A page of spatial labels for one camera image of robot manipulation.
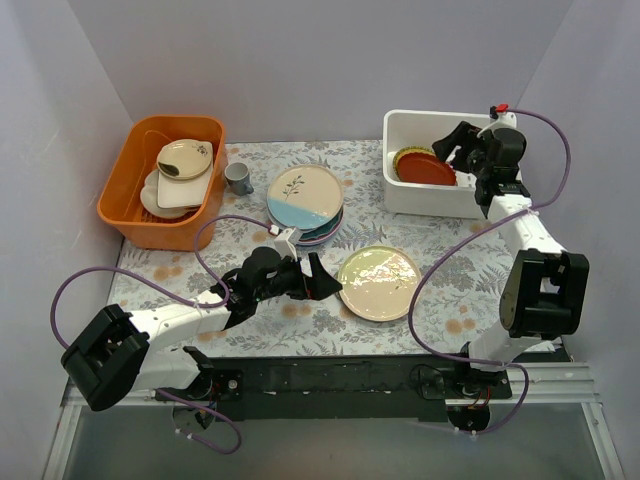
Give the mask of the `woven bamboo tray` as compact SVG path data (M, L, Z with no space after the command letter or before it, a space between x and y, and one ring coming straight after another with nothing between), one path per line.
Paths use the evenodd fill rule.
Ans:
M397 175L421 168L436 160L432 150L420 146L409 146L398 150L393 156L393 167Z

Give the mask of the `red scalloped plastic plate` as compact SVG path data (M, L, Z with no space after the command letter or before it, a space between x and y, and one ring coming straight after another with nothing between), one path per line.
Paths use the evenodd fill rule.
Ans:
M454 186L453 169L426 151L406 151L394 158L394 169L400 181L423 185Z

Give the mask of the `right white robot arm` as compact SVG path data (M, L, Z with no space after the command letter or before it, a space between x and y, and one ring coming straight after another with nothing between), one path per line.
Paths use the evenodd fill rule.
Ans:
M475 177L475 201L513 255L498 321L462 348L465 362L452 373L464 397L505 382L509 363L530 347L574 333L581 318L589 262L562 247L539 219L519 178L526 146L514 128L466 121L432 145L439 160Z

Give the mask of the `cream plate with leaf sprig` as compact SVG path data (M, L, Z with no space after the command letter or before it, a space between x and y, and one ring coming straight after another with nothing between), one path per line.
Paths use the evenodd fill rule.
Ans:
M344 305L356 316L373 322L395 321L409 311L421 280L415 262L390 246L370 246L349 256L336 279Z

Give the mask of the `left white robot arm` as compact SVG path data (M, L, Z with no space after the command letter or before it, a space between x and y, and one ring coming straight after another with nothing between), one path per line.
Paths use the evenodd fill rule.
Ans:
M131 312L109 305L66 347L61 365L94 411L132 391L162 387L203 399L212 390L213 365L197 348L177 343L235 327L274 297L321 301L340 292L341 283L318 255L308 259L311 272L305 274L300 260L258 247L241 267L186 303Z

